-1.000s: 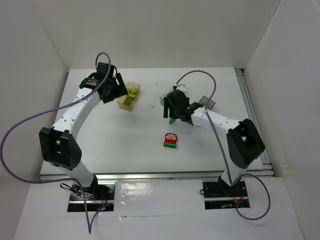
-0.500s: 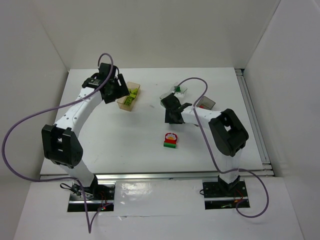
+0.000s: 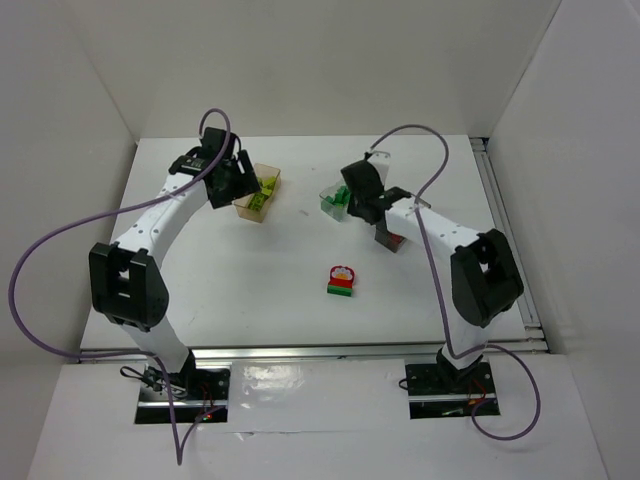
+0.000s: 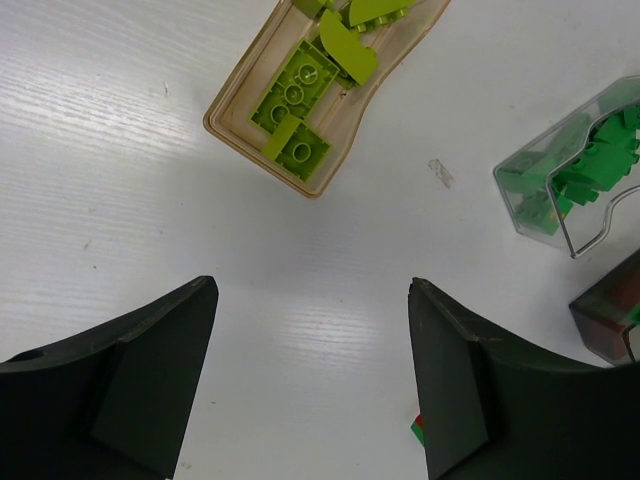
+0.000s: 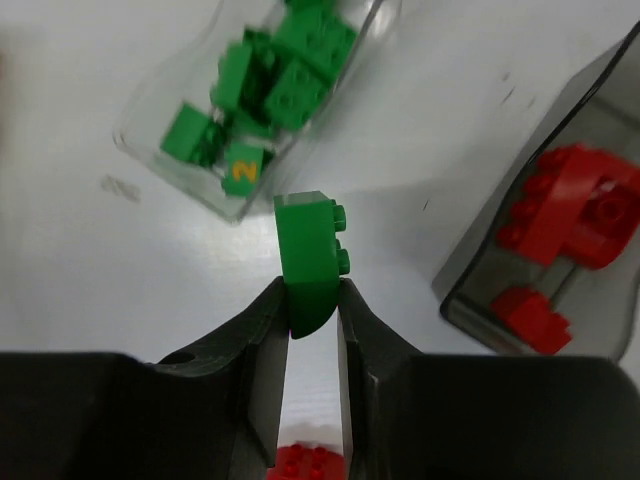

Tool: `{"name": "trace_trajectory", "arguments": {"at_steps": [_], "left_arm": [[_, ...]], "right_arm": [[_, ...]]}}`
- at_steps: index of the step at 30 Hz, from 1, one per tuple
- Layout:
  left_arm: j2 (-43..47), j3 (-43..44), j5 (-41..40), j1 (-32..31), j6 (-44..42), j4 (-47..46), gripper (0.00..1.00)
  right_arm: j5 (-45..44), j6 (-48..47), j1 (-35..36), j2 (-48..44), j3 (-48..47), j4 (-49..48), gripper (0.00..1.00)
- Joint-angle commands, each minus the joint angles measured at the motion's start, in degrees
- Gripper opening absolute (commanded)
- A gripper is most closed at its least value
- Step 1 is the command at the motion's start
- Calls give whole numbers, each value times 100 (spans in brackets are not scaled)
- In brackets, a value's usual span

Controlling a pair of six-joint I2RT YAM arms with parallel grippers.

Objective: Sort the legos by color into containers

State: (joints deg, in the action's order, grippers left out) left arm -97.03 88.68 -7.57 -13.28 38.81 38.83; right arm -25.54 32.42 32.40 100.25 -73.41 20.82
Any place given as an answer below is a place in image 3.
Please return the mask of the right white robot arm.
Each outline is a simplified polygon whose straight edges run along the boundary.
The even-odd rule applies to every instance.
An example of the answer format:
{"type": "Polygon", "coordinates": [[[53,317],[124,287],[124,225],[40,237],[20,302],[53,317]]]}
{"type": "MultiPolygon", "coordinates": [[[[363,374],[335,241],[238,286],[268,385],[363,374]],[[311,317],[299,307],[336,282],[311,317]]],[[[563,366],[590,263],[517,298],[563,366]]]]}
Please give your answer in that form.
{"type": "Polygon", "coordinates": [[[445,333],[437,372],[449,388],[467,380],[481,362],[494,320],[524,292],[506,236],[458,224],[404,189],[385,188],[379,166],[367,159],[342,168],[341,175],[351,193],[351,216],[425,248],[445,333]]]}

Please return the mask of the green curved brick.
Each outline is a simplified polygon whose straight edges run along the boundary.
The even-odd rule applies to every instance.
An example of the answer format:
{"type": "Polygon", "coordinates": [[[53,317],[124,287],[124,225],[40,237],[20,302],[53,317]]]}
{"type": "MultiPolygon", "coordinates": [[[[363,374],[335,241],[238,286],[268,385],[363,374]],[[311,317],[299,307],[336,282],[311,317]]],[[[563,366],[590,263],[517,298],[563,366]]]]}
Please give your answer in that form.
{"type": "Polygon", "coordinates": [[[325,201],[330,205],[340,208],[345,207],[349,203],[351,193],[346,185],[340,185],[326,195],[325,201]]]}

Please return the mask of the red flower lego block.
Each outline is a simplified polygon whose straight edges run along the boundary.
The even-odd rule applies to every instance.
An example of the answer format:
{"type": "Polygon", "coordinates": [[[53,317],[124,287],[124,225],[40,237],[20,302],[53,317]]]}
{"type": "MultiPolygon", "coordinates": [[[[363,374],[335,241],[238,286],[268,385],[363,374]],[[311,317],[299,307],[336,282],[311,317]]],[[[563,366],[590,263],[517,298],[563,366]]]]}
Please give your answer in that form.
{"type": "Polygon", "coordinates": [[[343,265],[337,265],[330,269],[326,291],[328,294],[351,297],[355,283],[355,271],[343,265]]]}

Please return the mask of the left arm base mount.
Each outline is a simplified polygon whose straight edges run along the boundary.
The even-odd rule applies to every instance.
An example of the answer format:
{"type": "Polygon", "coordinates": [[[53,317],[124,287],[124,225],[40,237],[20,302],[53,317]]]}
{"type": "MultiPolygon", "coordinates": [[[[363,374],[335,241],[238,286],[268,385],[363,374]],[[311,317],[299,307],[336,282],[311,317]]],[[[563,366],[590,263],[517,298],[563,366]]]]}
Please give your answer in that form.
{"type": "Polygon", "coordinates": [[[135,373],[141,382],[134,423],[137,425],[164,425],[171,423],[167,387],[173,395],[175,422],[191,424],[226,423],[230,369],[196,370],[189,384],[167,385],[159,370],[146,367],[142,374],[135,373]]]}

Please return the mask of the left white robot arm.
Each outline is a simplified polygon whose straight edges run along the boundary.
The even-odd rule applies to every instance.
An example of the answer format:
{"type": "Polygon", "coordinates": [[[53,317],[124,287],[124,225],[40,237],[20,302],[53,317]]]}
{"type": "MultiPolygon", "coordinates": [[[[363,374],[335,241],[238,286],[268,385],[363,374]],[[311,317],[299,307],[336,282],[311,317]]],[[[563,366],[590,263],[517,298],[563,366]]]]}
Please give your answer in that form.
{"type": "Polygon", "coordinates": [[[168,382],[187,392],[205,379],[167,316],[170,295],[161,275],[166,254],[204,205],[226,207],[259,188],[239,137],[207,127],[199,145],[171,164],[154,204],[112,243],[91,249],[93,308],[151,353],[146,379],[152,384],[168,382]]]}

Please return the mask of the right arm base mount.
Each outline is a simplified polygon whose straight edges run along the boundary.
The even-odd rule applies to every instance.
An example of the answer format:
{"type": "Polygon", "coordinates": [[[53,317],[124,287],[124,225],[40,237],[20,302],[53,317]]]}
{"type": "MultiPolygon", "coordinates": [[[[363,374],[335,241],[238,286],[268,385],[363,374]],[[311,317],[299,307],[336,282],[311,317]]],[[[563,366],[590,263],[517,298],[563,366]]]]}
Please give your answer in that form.
{"type": "Polygon", "coordinates": [[[435,363],[407,364],[398,386],[408,395],[411,420],[499,416],[500,407],[492,370],[482,362],[469,377],[453,386],[440,378],[435,363]]]}

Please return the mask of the lime long lego brick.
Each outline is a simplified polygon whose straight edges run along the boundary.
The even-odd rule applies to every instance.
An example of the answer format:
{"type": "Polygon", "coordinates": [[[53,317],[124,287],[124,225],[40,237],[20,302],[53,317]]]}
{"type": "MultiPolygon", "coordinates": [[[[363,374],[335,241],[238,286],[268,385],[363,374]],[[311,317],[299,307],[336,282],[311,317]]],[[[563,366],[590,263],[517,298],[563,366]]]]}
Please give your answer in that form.
{"type": "Polygon", "coordinates": [[[255,193],[249,200],[246,208],[254,212],[260,212],[268,199],[268,195],[265,195],[263,193],[255,193]]]}

